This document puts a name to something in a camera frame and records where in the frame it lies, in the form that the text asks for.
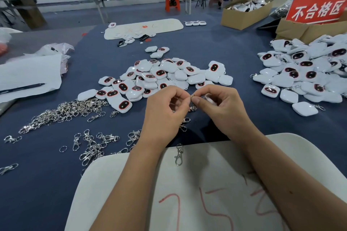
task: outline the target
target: red sign with white text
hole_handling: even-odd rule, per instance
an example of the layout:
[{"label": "red sign with white text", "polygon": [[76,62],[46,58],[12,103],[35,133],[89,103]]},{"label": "red sign with white text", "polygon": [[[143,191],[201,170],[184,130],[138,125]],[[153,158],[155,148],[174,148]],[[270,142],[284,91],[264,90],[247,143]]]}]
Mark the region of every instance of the red sign with white text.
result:
[{"label": "red sign with white text", "polygon": [[293,0],[286,20],[307,23],[324,24],[337,21],[347,0]]}]

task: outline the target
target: blue tablecloth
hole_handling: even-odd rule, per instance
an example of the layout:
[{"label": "blue tablecloth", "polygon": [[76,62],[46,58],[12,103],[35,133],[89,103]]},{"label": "blue tablecloth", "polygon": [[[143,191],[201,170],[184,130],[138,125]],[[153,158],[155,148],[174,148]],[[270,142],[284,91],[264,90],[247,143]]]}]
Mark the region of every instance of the blue tablecloth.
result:
[{"label": "blue tablecloth", "polygon": [[[19,128],[33,116],[46,109],[55,109],[61,102],[74,100],[82,91],[102,88],[98,84],[99,78],[118,77],[135,61],[150,59],[144,51],[147,46],[166,46],[170,51],[165,57],[183,58],[199,68],[207,69],[211,60],[224,63],[227,74],[234,78],[232,87],[238,90],[251,120],[264,134],[291,132],[308,139],[347,176],[346,102],[322,102],[320,105],[326,111],[301,117],[293,111],[291,104],[279,97],[271,99],[262,95],[263,85],[249,76],[264,68],[257,53],[270,50],[270,33],[256,30],[256,25],[243,31],[221,26],[220,15],[200,16],[203,17],[200,20],[207,22],[206,26],[161,33],[151,42],[140,44],[135,41],[122,48],[116,46],[118,41],[103,38],[100,32],[106,26],[97,26],[75,47],[61,88],[18,101],[0,119],[0,138],[18,136]],[[194,15],[177,18],[181,22],[195,20]],[[188,92],[192,94],[194,91],[195,86],[190,86]],[[121,140],[109,144],[105,153],[119,151],[125,147],[127,134],[141,129],[145,107],[146,100],[142,99],[135,102],[128,113],[110,118],[112,108],[106,106],[103,108],[106,115],[91,123],[87,123],[88,117],[75,117],[72,121],[43,126],[24,134],[15,144],[0,144],[0,167],[19,163],[18,168],[0,176],[0,229],[63,230],[84,169],[79,155],[84,152],[86,142],[73,152],[73,136],[85,129],[90,129],[91,135],[112,133]],[[202,111],[189,113],[187,117],[191,118],[188,131],[180,131],[171,146],[227,140]],[[68,146],[68,150],[60,153],[59,148],[63,145]]]}]

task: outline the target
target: black pen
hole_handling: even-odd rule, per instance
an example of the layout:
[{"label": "black pen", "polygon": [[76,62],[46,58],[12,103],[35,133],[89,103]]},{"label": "black pen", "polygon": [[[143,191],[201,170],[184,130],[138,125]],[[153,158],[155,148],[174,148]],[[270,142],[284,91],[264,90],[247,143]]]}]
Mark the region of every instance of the black pen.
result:
[{"label": "black pen", "polygon": [[6,94],[6,93],[10,93],[10,92],[15,92],[15,91],[32,89],[32,88],[40,87],[42,85],[45,85],[45,83],[38,83],[38,84],[28,85],[28,86],[24,86],[24,87],[18,87],[18,88],[14,88],[14,89],[2,90],[2,91],[0,91],[0,94]]}]

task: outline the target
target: fingernail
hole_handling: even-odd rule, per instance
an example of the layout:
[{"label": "fingernail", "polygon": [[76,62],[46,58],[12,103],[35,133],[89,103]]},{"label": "fingernail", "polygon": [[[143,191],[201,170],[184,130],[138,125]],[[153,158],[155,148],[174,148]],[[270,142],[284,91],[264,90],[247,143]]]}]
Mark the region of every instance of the fingernail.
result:
[{"label": "fingernail", "polygon": [[199,101],[200,101],[200,97],[192,97],[192,102],[195,104],[195,105],[198,105],[199,104]]}]

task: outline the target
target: hand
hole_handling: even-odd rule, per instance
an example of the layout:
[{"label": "hand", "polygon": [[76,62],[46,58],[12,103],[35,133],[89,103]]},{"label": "hand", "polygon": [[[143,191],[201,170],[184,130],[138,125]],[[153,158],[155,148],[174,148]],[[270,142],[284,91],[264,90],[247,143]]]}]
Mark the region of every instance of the hand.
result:
[{"label": "hand", "polygon": [[146,144],[162,152],[176,136],[189,104],[189,93],[176,86],[168,86],[150,96],[137,145]]},{"label": "hand", "polygon": [[[193,95],[192,102],[210,116],[218,129],[233,142],[240,142],[244,134],[256,129],[236,89],[210,84],[198,89]],[[203,95],[215,104],[201,98]]]}]

